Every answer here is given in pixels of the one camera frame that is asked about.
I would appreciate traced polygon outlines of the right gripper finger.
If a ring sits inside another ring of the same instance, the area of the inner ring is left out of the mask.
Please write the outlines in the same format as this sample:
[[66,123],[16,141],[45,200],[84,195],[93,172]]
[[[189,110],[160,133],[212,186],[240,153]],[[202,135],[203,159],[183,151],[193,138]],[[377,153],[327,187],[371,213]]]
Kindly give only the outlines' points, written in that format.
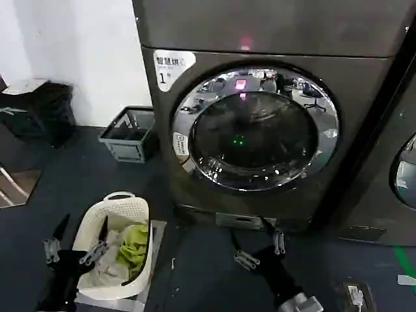
[[248,252],[245,252],[241,248],[239,241],[237,240],[237,237],[232,229],[229,229],[229,234],[231,238],[231,243],[234,247],[234,261],[246,270],[256,270],[261,263],[260,260],[252,256]]
[[261,221],[267,235],[272,239],[274,253],[279,256],[284,256],[286,254],[284,233],[266,218],[261,217]]

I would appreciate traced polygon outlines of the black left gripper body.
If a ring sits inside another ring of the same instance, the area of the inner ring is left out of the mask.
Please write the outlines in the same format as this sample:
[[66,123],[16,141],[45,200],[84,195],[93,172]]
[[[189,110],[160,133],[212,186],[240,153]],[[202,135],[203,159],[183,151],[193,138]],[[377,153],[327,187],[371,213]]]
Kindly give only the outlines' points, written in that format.
[[84,250],[60,250],[54,264],[53,299],[59,304],[72,304],[78,292],[79,278],[92,270],[92,265],[80,263],[87,254]]

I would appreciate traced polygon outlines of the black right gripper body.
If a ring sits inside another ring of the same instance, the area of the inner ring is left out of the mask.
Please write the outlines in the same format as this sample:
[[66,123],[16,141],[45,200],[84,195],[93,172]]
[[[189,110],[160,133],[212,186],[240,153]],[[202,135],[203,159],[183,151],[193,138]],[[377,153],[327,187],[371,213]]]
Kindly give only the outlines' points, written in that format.
[[303,288],[286,270],[283,257],[275,254],[273,246],[255,252],[255,258],[260,261],[255,271],[265,278],[275,303],[285,303],[303,293]]

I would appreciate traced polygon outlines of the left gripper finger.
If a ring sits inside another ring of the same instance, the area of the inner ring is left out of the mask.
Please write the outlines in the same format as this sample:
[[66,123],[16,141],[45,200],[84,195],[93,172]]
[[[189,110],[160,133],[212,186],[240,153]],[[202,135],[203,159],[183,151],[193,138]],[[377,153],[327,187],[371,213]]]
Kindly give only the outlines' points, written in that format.
[[70,214],[66,214],[53,231],[51,239],[43,240],[45,259],[47,263],[57,263],[60,260],[60,242],[68,225]]
[[103,225],[98,235],[98,242],[94,245],[84,257],[80,258],[79,264],[90,266],[91,264],[98,261],[109,249],[107,243],[108,235],[108,217],[106,216],[103,221]]

